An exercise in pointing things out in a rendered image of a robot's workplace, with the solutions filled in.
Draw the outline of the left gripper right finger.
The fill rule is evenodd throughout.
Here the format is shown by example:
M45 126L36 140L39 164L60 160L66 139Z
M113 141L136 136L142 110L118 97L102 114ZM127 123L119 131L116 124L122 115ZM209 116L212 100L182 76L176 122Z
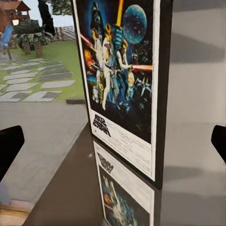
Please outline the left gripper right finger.
M211 142L226 163L226 127L216 125L212 132Z

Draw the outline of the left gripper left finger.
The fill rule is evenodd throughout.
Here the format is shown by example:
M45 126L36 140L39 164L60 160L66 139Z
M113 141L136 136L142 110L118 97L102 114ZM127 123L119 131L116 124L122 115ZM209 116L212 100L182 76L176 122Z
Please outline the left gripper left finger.
M24 144L20 125L0 130L0 181Z

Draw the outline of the poster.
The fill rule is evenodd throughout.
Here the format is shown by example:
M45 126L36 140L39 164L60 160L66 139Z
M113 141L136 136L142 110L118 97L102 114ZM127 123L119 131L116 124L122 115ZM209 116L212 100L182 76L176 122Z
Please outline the poster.
M173 0L70 0L90 134L163 186Z

